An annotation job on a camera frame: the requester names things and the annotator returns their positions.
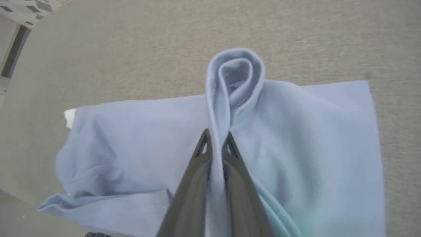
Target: light blue cloth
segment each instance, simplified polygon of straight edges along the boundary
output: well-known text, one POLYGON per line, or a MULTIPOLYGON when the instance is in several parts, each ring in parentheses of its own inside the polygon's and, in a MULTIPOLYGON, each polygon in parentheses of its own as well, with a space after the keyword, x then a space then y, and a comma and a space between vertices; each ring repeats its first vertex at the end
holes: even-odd
POLYGON ((368 82, 265 80, 253 51, 210 62, 206 95, 76 110, 56 172, 70 196, 41 212, 93 232, 155 236, 205 128, 214 157, 206 236, 229 235, 221 145, 233 133, 277 236, 384 237, 384 188, 368 82))

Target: gray table surface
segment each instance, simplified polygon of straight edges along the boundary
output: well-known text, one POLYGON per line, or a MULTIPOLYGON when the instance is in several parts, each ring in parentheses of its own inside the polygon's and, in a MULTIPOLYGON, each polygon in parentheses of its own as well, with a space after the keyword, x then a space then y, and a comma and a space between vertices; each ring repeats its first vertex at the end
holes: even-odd
POLYGON ((381 136, 388 236, 421 232, 418 0, 72 0, 40 21, 0 113, 0 188, 37 205, 62 191, 63 111, 204 93, 210 59, 249 47, 267 78, 368 79, 381 136))

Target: crumpled cloth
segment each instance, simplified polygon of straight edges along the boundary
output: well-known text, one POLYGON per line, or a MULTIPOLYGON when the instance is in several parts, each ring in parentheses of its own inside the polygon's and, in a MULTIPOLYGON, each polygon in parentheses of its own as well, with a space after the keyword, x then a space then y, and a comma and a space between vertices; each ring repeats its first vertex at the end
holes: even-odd
POLYGON ((235 48, 210 62, 206 95, 82 106, 70 114, 70 134, 56 159, 69 196, 55 194, 39 211, 92 232, 155 236, 209 128, 214 152, 206 236, 229 236, 220 152, 228 131, 277 236, 385 236, 367 81, 269 81, 256 53, 235 48))

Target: blue fabric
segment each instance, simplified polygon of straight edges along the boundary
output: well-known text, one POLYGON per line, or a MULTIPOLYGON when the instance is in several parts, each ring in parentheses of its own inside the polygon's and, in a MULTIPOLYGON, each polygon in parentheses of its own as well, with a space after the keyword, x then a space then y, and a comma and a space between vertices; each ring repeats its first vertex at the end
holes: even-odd
POLYGON ((56 172, 70 196, 41 212, 91 231, 154 236, 201 132, 213 162, 206 236, 228 236, 221 150, 230 130, 277 236, 384 237, 384 189, 368 82, 297 86, 265 80, 236 48, 209 64, 206 95, 76 110, 56 172))

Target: garment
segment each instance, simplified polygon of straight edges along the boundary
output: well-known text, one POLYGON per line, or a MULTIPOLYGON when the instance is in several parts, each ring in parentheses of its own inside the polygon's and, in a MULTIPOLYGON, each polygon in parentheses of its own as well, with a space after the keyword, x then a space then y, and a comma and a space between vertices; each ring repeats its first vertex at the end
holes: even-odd
MULTIPOLYGON (((206 95, 76 109, 56 173, 70 196, 41 212, 91 231, 154 236, 201 132, 231 131, 278 236, 385 236, 384 188, 368 82, 297 86, 265 79, 236 48, 209 64, 206 95)), ((213 153, 206 235, 227 236, 221 153, 213 153)))

